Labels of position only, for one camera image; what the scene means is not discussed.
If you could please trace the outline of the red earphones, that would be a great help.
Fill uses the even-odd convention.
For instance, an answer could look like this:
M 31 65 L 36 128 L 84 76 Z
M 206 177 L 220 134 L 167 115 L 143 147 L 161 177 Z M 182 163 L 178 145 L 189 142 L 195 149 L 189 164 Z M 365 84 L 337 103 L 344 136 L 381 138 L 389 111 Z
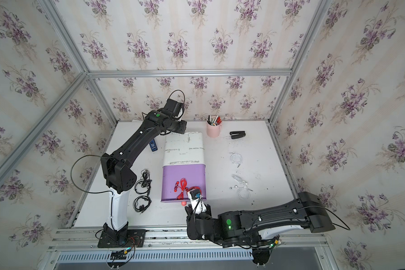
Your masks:
M 194 195 L 199 194 L 199 193 L 201 193 L 201 188 L 198 186 L 192 186 L 189 188 L 188 193 L 194 194 Z
M 177 200 L 183 200 L 185 198 L 185 194 L 188 192 L 187 180 L 185 178 L 181 178 L 175 183 L 174 192 L 178 193 L 176 197 Z

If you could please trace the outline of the purple top drawer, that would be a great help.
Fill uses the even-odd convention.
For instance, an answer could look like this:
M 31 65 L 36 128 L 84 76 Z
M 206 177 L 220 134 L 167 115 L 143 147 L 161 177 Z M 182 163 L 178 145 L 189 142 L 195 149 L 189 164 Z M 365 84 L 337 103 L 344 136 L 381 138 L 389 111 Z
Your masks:
M 189 201 L 187 193 L 198 189 L 207 199 L 205 164 L 163 166 L 161 202 Z

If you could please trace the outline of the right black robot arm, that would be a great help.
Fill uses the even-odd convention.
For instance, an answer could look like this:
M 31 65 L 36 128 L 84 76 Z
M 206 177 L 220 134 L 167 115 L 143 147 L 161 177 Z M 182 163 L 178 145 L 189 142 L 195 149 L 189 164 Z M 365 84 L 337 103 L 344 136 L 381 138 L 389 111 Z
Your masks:
M 189 239 L 223 248 L 267 248 L 287 231 L 308 229 L 319 234 L 335 228 L 320 198 L 310 192 L 300 192 L 297 199 L 276 207 L 228 211 L 217 218 L 211 216 L 209 205 L 194 197 L 185 211 Z

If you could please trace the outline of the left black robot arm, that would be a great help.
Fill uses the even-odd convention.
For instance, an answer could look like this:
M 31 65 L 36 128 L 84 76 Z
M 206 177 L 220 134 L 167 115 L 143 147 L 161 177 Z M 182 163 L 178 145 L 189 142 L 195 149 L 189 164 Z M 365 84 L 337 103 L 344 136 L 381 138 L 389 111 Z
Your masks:
M 139 129 L 120 148 L 101 157 L 102 175 L 110 191 L 109 216 L 103 231 L 115 241 L 127 239 L 129 192 L 137 181 L 137 175 L 132 171 L 135 160 L 158 135 L 185 133 L 187 122 L 181 120 L 184 109 L 184 103 L 167 99 L 163 108 L 144 116 Z

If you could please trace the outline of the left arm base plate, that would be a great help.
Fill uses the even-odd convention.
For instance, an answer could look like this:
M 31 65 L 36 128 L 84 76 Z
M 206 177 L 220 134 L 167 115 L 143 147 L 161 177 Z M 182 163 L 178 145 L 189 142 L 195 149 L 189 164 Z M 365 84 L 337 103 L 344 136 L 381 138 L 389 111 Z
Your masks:
M 127 248 L 135 246 L 141 248 L 144 245 L 146 230 L 144 229 L 129 229 L 126 236 L 119 235 L 118 239 L 109 236 L 104 230 L 101 234 L 96 234 L 98 239 L 97 247 L 100 249 L 106 248 Z

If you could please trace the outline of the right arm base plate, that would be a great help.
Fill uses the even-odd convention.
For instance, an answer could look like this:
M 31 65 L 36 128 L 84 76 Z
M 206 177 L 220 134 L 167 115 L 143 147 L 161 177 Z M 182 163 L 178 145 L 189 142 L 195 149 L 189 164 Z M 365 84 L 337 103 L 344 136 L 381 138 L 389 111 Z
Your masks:
M 252 262 L 258 266 L 267 264 L 270 260 L 272 251 L 276 248 L 277 245 L 270 245 L 269 247 L 252 249 Z

